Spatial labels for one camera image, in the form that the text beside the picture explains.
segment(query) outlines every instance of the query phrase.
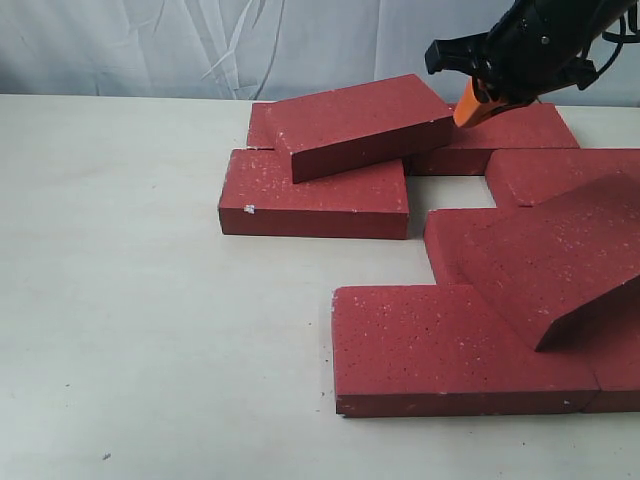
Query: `white backdrop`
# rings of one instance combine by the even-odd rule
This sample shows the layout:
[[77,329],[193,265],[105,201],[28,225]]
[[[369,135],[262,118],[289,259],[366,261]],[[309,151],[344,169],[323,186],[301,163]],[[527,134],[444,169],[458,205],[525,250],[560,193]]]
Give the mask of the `white backdrop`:
[[[0,0],[0,93],[277,100],[417,73],[435,38],[485,31],[512,0]],[[613,46],[594,49],[601,63]],[[640,104],[640,47],[560,104]]]

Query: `black cable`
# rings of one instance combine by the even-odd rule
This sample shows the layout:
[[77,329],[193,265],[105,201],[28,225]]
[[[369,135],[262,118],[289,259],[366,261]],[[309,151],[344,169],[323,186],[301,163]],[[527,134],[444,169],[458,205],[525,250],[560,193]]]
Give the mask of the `black cable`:
[[603,75],[607,70],[609,70],[613,65],[613,63],[620,56],[620,53],[622,52],[622,48],[624,47],[624,36],[626,35],[626,33],[627,33],[627,22],[625,21],[624,15],[623,15],[622,17],[620,17],[620,38],[618,40],[618,44],[616,45],[616,49],[613,52],[613,55],[611,55],[611,58],[609,58],[607,63],[605,63],[604,66],[600,70],[598,70],[598,73],[596,74],[598,78],[600,78],[601,75]]
[[589,26],[586,30],[585,46],[582,49],[582,55],[580,56],[583,61],[587,59],[587,57],[589,56],[589,52],[591,51],[591,44],[593,43],[593,38],[595,37],[593,31],[595,30],[595,25],[600,17],[600,11],[606,3],[607,0],[600,0],[598,7],[591,17],[591,21],[589,22]]

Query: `speckled brick surface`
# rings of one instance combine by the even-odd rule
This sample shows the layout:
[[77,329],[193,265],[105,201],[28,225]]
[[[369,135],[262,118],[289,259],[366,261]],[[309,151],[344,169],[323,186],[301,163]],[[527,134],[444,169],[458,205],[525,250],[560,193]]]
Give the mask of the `speckled brick surface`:
[[531,207],[612,173],[640,181],[640,149],[499,150],[487,184],[496,205]]
[[576,344],[601,389],[585,411],[640,412],[640,285],[597,302]]
[[254,103],[251,106],[247,147],[258,150],[273,150],[273,138],[269,135],[265,115],[268,103]]
[[346,287],[333,298],[337,413],[571,413],[598,391],[579,355],[535,353],[470,286]]
[[416,75],[275,102],[268,130],[294,183],[449,143],[453,112]]
[[531,348],[571,336],[591,302],[640,276],[640,184],[602,177],[465,237],[465,277]]
[[505,112],[475,128],[453,131],[451,143],[411,157],[412,175],[484,175],[498,149],[579,148],[552,104]]
[[438,285],[465,285],[459,262],[464,236],[506,218],[509,212],[497,208],[442,209],[429,212],[424,243]]
[[218,204],[227,235],[406,239],[402,161],[294,185],[269,150],[235,150]]

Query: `white table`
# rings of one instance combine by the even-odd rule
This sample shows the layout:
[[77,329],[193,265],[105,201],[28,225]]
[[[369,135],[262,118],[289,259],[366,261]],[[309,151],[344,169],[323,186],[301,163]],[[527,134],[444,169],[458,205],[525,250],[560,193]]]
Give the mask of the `white table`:
[[[1,479],[640,475],[633,414],[336,416],[332,290],[433,276],[419,236],[223,237],[249,111],[0,97]],[[585,147],[640,147],[640,109],[562,114]],[[427,209],[492,206],[480,178],[410,190],[416,233]]]

